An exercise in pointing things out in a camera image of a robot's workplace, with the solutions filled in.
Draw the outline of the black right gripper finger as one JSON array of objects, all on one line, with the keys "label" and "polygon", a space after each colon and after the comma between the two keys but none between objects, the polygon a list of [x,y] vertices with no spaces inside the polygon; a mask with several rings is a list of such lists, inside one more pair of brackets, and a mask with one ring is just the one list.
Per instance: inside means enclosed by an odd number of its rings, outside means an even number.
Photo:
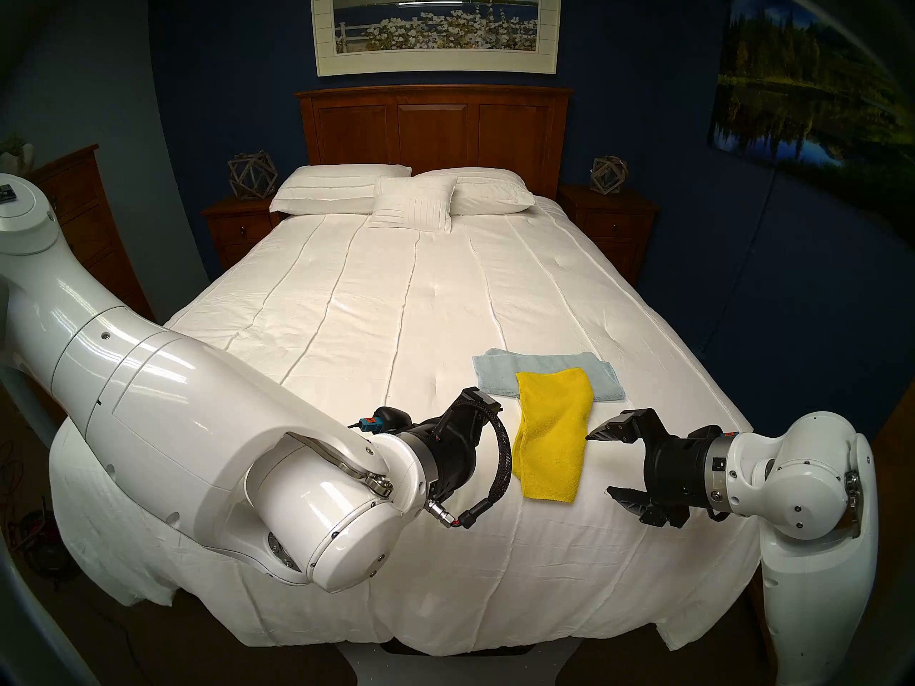
[{"label": "black right gripper finger", "polygon": [[620,441],[625,444],[634,444],[639,439],[646,446],[665,441],[665,427],[652,408],[625,410],[587,435],[587,441]]},{"label": "black right gripper finger", "polygon": [[688,521],[687,505],[658,504],[647,492],[632,488],[607,488],[606,492],[625,510],[636,515],[642,524],[658,528],[669,524],[681,528]]}]

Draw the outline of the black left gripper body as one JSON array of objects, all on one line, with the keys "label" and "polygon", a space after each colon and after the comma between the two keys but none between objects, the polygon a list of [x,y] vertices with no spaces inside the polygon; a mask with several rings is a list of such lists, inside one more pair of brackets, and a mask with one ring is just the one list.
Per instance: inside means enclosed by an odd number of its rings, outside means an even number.
[{"label": "black left gripper body", "polygon": [[501,405],[478,388],[464,389],[438,417],[420,423],[420,439],[433,456],[438,478],[428,480],[429,498],[448,499],[471,479],[477,464],[477,446],[490,423],[502,453]]}]

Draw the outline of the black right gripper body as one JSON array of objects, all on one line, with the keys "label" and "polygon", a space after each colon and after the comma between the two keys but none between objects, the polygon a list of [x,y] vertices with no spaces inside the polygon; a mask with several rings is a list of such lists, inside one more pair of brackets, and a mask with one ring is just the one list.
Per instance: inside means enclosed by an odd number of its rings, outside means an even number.
[{"label": "black right gripper body", "polygon": [[648,502],[675,513],[679,507],[712,510],[706,487],[706,459],[720,426],[699,428],[685,438],[650,431],[645,444],[644,480]]}]

